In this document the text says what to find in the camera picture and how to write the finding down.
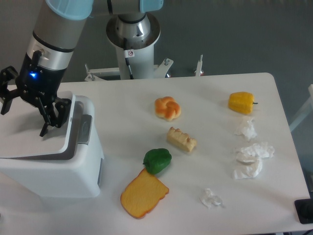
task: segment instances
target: crumpled paper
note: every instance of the crumpled paper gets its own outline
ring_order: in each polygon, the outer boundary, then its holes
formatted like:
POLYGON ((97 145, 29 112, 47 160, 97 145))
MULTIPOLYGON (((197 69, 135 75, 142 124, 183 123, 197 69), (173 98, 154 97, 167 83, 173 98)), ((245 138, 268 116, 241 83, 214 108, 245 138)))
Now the crumpled paper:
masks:
POLYGON ((249 147, 243 147, 236 150, 236 160, 242 163, 254 163, 258 158, 272 158, 275 152, 273 146, 267 142, 254 143, 249 147))
POLYGON ((243 120, 235 131, 235 135, 240 136, 244 135, 247 141, 255 138, 257 133, 254 129, 254 125, 252 123, 254 117, 243 116, 243 120))
POLYGON ((256 177, 262 170, 262 159, 257 158, 251 165, 240 165, 233 171, 233 179, 240 180, 256 177))
POLYGON ((209 188, 203 190, 200 200, 208 208, 211 208, 212 205, 224 207, 222 199, 219 196, 214 195, 212 190, 209 188))

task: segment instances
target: white table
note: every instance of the white table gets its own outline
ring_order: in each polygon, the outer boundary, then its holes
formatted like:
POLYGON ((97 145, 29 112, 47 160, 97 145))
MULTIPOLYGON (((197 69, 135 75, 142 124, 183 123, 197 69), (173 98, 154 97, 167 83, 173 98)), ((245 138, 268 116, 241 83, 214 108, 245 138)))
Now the white table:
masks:
POLYGON ((267 73, 134 81, 63 83, 60 91, 88 96, 106 155, 101 193, 92 199, 40 198, 0 175, 3 235, 243 235, 303 231, 294 200, 309 193, 273 77, 267 73), (248 91, 258 137, 248 143, 234 131, 242 115, 227 108, 230 93, 248 91), (154 114, 154 100, 170 95, 182 114, 167 122, 154 114), (192 154, 166 142, 174 126, 198 140, 192 154), (276 152, 255 179, 233 180, 233 150, 268 141, 276 152), (143 168, 145 153, 167 148, 171 164, 158 176, 170 192, 143 219, 129 216, 120 194, 143 168), (204 188, 225 208, 208 209, 204 188))

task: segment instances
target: toy food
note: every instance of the toy food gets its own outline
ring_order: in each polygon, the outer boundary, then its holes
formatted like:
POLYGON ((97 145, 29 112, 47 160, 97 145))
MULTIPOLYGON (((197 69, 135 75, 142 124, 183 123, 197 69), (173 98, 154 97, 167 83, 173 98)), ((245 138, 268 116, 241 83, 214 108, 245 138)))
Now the toy food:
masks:
POLYGON ((190 138, 187 133, 182 133, 181 130, 174 127, 169 129, 166 138, 168 142, 187 152, 191 152, 197 145, 195 139, 190 138))
POLYGON ((140 219, 168 193, 169 189, 144 168, 121 194, 121 204, 128 214, 140 219))
POLYGON ((159 118, 171 121, 180 116, 181 108, 174 98, 166 96, 155 100, 155 112, 159 118))
POLYGON ((165 148, 151 149, 143 159, 147 171, 150 174, 158 174, 171 162, 172 155, 165 148))
POLYGON ((249 92, 236 92, 229 96, 228 107, 241 114, 250 114, 253 110, 254 96, 249 92))

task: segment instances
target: toy bread slice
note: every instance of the toy bread slice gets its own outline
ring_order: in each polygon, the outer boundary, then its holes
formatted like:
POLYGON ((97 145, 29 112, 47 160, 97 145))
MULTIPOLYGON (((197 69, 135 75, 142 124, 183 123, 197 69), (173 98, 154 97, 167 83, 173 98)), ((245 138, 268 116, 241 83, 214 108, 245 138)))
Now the toy bread slice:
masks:
POLYGON ((169 129, 166 138, 168 142, 187 152, 191 152, 197 145, 195 139, 190 138, 187 133, 182 133, 181 130, 174 127, 169 129))
POLYGON ((169 189, 144 168, 121 194, 121 204, 128 214, 140 219, 168 193, 169 189))

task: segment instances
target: toy green bell pepper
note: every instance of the toy green bell pepper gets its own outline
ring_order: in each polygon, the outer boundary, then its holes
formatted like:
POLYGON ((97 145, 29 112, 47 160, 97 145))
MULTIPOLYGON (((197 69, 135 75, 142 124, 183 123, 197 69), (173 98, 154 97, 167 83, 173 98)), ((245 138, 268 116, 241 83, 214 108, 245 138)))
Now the toy green bell pepper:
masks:
POLYGON ((171 162, 172 155, 165 148, 151 149, 143 159, 147 171, 152 174, 158 174, 171 162))

